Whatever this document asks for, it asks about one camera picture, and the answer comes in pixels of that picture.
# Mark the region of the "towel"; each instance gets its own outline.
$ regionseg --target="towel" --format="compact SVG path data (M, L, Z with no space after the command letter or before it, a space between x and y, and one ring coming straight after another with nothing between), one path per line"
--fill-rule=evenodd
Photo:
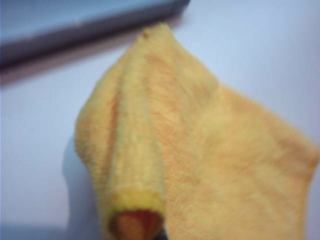
M318 149L145 29L76 121L104 239L299 240Z

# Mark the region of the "fabric texture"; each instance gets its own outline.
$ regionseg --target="fabric texture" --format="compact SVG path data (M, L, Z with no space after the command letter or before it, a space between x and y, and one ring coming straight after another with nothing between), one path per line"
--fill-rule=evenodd
M299 240L319 152L219 84L164 24L145 29L82 108L75 148L102 236Z

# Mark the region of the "white surface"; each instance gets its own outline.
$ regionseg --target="white surface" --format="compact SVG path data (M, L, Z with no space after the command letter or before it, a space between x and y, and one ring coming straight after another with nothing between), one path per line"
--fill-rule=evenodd
M178 41L224 84L320 146L320 1L192 0L168 21ZM1 74L3 240L100 239L92 188L72 146L81 106L138 30ZM320 239L320 168L306 239Z

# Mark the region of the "cloth fold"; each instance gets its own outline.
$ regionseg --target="cloth fold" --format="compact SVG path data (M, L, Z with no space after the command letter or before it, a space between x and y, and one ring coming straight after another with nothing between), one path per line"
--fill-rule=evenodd
M148 28L82 108L75 148L105 239L301 239L319 151Z

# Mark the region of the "gray object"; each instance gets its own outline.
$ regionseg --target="gray object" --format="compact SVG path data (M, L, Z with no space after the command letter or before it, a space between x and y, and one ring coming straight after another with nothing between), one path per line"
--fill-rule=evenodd
M2 0L0 65L179 14L189 1Z

